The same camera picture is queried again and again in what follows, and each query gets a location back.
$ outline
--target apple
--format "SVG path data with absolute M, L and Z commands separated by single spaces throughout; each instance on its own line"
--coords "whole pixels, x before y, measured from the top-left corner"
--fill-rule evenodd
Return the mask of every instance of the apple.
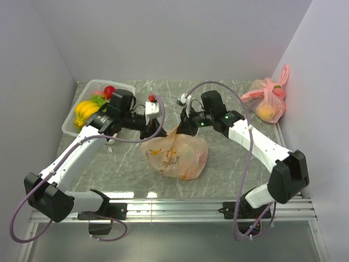
M 115 90 L 116 89 L 113 86 L 107 86 L 103 91 L 105 98 L 110 100 Z

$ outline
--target orange fruit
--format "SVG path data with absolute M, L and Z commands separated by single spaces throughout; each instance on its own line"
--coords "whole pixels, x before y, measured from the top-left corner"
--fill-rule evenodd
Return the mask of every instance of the orange fruit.
M 275 116 L 275 110 L 270 105 L 260 105 L 256 110 L 256 115 L 261 120 L 269 122 Z

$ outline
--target yellow banana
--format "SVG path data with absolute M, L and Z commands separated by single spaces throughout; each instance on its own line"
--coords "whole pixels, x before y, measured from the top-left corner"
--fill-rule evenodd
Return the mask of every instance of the yellow banana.
M 97 112 L 99 106 L 92 101 L 82 101 L 75 108 L 75 121 L 74 126 L 77 130 L 81 131 L 81 128 L 85 125 L 91 114 Z
M 94 108 L 88 109 L 82 116 L 81 120 L 85 123 L 89 117 L 93 114 L 96 113 L 99 109 L 99 106 L 95 106 Z
M 82 108 L 84 105 L 87 105 L 87 104 L 90 104 L 90 103 L 93 103 L 93 102 L 92 102 L 92 101 L 82 101 L 82 102 L 78 103 L 78 105 L 77 105 L 76 108 L 75 108 L 75 114 L 76 114 L 76 115 L 79 115 L 79 114 L 80 114 L 81 108 Z
M 91 103 L 88 103 L 88 104 L 85 104 L 84 106 L 82 106 L 82 108 L 80 109 L 79 111 L 79 115 L 81 118 L 83 118 L 84 114 L 90 110 L 91 108 L 94 108 L 97 106 L 97 103 L 94 103 L 94 102 L 91 102 Z

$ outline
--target plastic bag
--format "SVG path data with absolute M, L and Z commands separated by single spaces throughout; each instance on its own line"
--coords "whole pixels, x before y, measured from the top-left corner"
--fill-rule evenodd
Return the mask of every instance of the plastic bag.
M 142 143 L 141 150 L 149 164 L 162 175 L 182 180 L 196 179 L 206 165 L 206 140 L 176 134 L 176 131 L 175 128 L 165 138 L 153 138 Z
M 253 110 L 263 121 L 277 123 L 285 113 L 286 105 L 284 99 L 286 92 L 283 85 L 290 74 L 290 67 L 285 65 L 281 71 L 278 83 L 270 78 L 255 80 L 251 84 L 250 91 L 241 97 L 243 102 Z

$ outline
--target white connector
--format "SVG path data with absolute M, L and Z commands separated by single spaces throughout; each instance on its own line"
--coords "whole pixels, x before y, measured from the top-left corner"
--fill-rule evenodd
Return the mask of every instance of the white connector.
M 146 117 L 149 119 L 158 118 L 161 116 L 159 103 L 152 103 L 146 101 Z
M 254 209 L 275 201 L 269 193 L 268 184 L 262 184 L 261 186 L 256 187 L 250 193 L 248 193 L 245 198 L 250 206 Z
M 107 142 L 108 145 L 113 145 L 115 143 L 115 140 L 113 139 L 109 139 L 109 141 Z
M 188 96 L 186 98 L 186 93 L 185 93 L 185 94 L 182 94 L 180 98 L 178 98 L 178 103 L 182 106 L 189 105 L 190 100 L 191 100 L 191 96 Z

